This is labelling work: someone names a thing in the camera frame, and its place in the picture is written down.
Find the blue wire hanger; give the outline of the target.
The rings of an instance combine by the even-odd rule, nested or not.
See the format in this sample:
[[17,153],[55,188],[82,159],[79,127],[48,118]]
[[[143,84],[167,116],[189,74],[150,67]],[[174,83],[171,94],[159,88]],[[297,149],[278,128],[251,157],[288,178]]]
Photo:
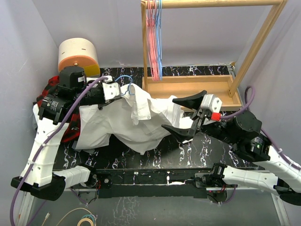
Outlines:
[[120,88],[121,88],[121,95],[134,95],[133,92],[130,91],[130,87],[133,84],[134,80],[131,75],[121,75],[115,79],[115,82],[122,81]]

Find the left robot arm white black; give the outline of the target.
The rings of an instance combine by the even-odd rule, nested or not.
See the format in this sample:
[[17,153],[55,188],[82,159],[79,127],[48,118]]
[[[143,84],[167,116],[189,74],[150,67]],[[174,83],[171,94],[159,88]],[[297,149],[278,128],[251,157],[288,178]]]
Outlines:
[[79,137],[81,106],[95,105],[100,110],[120,98],[120,85],[111,76],[88,80],[79,66],[67,66],[49,79],[33,106],[37,131],[30,157],[11,186],[48,201],[57,200],[66,188],[77,184],[94,187],[97,176],[91,167],[54,172],[55,157],[61,143]]

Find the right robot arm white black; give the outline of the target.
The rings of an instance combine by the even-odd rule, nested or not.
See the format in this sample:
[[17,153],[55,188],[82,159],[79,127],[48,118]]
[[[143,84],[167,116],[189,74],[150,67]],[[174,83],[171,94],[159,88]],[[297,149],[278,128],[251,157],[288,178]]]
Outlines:
[[266,173],[236,169],[215,163],[208,174],[196,173],[192,180],[196,187],[247,186],[277,195],[286,203],[301,204],[301,167],[276,147],[263,131],[262,122],[243,106],[232,115],[222,116],[222,101],[203,90],[198,94],[176,98],[173,103],[194,110],[192,124],[187,129],[162,125],[182,144],[191,142],[198,132],[216,138],[233,147],[242,160],[256,164]]

